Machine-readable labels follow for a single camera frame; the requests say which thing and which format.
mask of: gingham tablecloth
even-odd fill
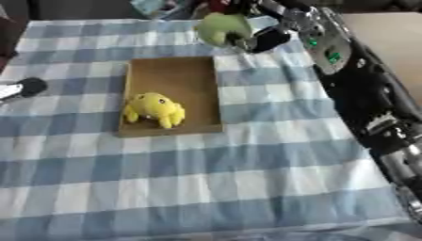
[[[237,54],[200,43],[193,25],[30,24],[0,83],[37,76],[49,89],[0,108],[0,240],[205,240],[408,220],[297,39]],[[162,56],[215,56],[224,133],[114,135],[126,63]]]

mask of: yellow stuffed toy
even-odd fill
[[[158,93],[144,93],[134,96],[124,108],[123,115],[128,122],[139,118],[158,120],[161,127],[170,129],[185,119],[185,110],[171,99]]]

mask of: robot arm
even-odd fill
[[[228,32],[227,44],[260,53],[290,41],[291,30],[298,32],[339,116],[369,150],[405,209],[422,223],[422,111],[397,77],[328,8],[296,0],[237,3],[238,13],[259,11],[278,24],[247,39]]]

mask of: screw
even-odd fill
[[[358,66],[358,68],[362,68],[362,67],[364,67],[365,64],[366,64],[366,60],[361,58],[361,59],[359,59],[357,66]]]

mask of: cardboard tray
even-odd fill
[[[130,61],[122,108],[133,95],[157,92],[187,112],[184,122],[166,130],[156,120],[128,123],[121,112],[120,137],[222,132],[219,95],[212,57],[144,58]]]

